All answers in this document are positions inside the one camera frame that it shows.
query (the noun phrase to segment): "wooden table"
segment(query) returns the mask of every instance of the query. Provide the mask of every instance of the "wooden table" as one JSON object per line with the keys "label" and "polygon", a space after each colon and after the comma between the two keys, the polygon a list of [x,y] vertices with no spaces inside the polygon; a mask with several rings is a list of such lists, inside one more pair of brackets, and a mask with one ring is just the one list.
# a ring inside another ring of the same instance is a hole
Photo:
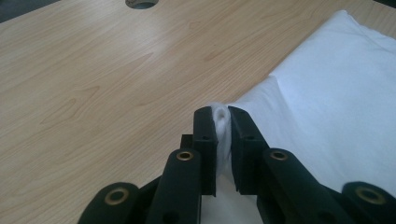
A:
{"label": "wooden table", "polygon": [[336,10],[371,0],[63,0],[0,24],[0,223],[76,223],[94,194],[163,171],[193,111],[231,102]]}

